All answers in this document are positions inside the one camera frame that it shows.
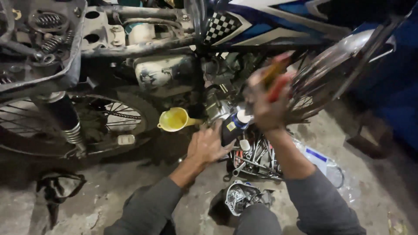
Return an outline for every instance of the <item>motorcycle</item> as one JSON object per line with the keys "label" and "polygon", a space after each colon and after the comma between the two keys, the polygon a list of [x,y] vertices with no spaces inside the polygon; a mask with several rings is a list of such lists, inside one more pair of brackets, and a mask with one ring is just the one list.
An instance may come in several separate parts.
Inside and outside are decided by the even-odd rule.
{"label": "motorcycle", "polygon": [[158,135],[170,107],[226,118],[245,109],[245,80],[286,51],[300,64],[286,120],[305,123],[396,50],[393,31],[415,5],[155,2],[144,4],[164,8],[0,0],[2,155],[114,156]]}

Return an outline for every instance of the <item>dirty floor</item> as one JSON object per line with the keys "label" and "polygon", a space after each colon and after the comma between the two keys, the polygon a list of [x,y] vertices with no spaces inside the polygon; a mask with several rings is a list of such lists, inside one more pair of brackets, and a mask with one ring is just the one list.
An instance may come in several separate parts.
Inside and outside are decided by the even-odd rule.
{"label": "dirty floor", "polygon": [[[357,126],[340,103],[311,118],[310,124],[290,126],[306,145],[334,159],[356,187],[345,199],[356,210],[369,235],[388,235],[387,214],[403,220],[409,234],[418,234],[418,167],[398,145],[387,146],[388,158],[372,160],[344,140]],[[124,201],[138,187],[156,183],[170,174],[176,159],[185,154],[187,135],[167,134],[141,149],[102,162],[0,163],[0,234],[102,234],[121,216]],[[61,167],[78,170],[88,180],[82,190],[59,207],[58,224],[52,231],[40,226],[45,218],[36,215],[33,179],[42,169]],[[212,198],[230,183],[224,179],[225,163],[208,167],[180,200],[174,221],[178,234],[230,235],[233,229],[217,225],[208,216]],[[272,211],[284,235],[302,234],[296,228],[297,211],[286,184],[250,181],[262,189],[274,189]]]}

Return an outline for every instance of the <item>checkered decal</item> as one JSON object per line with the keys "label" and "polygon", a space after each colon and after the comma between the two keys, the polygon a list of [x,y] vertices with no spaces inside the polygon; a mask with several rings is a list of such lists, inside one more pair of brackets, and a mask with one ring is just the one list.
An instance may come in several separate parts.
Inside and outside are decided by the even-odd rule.
{"label": "checkered decal", "polygon": [[204,40],[204,44],[207,45],[212,45],[225,38],[242,25],[235,16],[227,12],[215,12],[209,21],[208,31]]}

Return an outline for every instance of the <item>hand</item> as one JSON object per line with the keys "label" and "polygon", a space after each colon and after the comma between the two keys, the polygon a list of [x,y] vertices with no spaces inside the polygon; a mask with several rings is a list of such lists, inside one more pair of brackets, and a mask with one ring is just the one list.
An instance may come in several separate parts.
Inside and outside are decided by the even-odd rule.
{"label": "hand", "polygon": [[191,138],[186,159],[192,159],[206,166],[228,154],[235,141],[225,147],[221,146],[221,125],[221,119],[216,120],[209,129],[202,125],[200,131],[194,133]]}
{"label": "hand", "polygon": [[253,105],[255,124],[264,132],[284,130],[289,93],[288,84],[292,75],[282,74],[275,79],[273,84],[287,83],[287,85],[280,92],[278,100],[270,103],[268,102],[268,92],[265,90],[262,82],[263,71],[264,69],[257,70],[248,79],[250,93],[247,99]]}
{"label": "hand", "polygon": [[210,163],[232,150],[235,141],[226,147],[221,146],[221,125],[222,120],[216,120],[212,128],[201,126],[200,131],[193,134],[186,159],[170,174],[179,187],[187,187]]}

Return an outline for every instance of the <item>front wheel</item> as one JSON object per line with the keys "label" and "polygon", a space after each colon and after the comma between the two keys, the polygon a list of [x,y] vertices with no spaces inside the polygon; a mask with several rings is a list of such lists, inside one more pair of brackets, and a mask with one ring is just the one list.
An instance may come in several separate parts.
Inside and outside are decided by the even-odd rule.
{"label": "front wheel", "polygon": [[[152,130],[157,127],[160,113],[140,95],[137,86],[99,88],[87,94],[68,92],[68,95],[80,118],[87,156],[120,154],[159,133]],[[74,149],[29,98],[0,104],[0,135],[0,146],[8,155],[63,158]],[[135,135],[136,143],[119,146],[119,135]]]}

